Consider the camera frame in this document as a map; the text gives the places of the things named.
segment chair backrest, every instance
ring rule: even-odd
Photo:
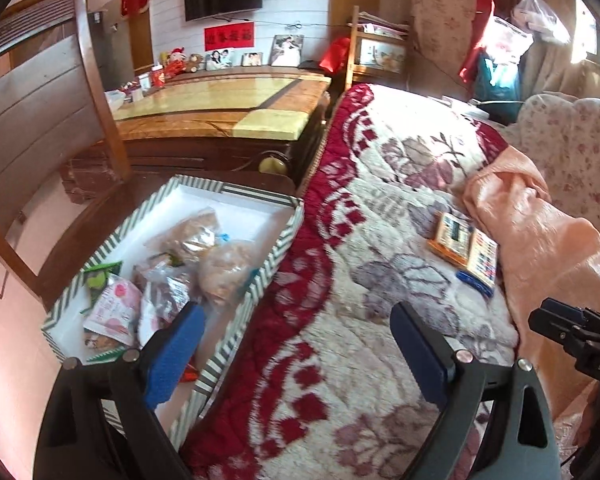
[[[61,26],[64,38],[54,43]],[[25,204],[59,166],[100,140],[117,176],[130,177],[93,54],[86,0],[42,0],[4,17],[0,56],[44,34],[35,56],[0,78],[0,259],[37,296],[32,272],[3,243]]]

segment teddy bear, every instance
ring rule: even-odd
[[[185,63],[185,72],[197,72],[198,70],[204,70],[205,57],[202,54],[191,54],[189,59]]]

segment quilted blanket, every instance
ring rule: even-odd
[[[408,300],[450,345],[510,365],[518,334],[432,254],[436,213],[487,163],[476,126],[426,98],[358,85],[340,102],[306,215],[232,378],[180,454],[197,479],[399,478],[438,416],[388,327]],[[454,476],[466,477],[478,411]]]

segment stuffed toy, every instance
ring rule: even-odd
[[[184,54],[184,47],[174,48],[169,54],[167,65],[164,67],[164,76],[168,79],[183,73],[185,71],[185,59],[187,59],[187,56]]]
[[[204,70],[205,68],[205,57],[202,54],[191,54],[189,60],[185,63],[185,72],[197,72],[198,70]]]

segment hanging plastic bag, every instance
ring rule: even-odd
[[[560,18],[544,0],[522,0],[512,13],[513,22],[523,30],[539,32],[549,43],[567,44],[571,37]]]
[[[482,37],[484,51],[495,64],[518,64],[520,57],[534,42],[527,34],[497,16],[492,16]]]

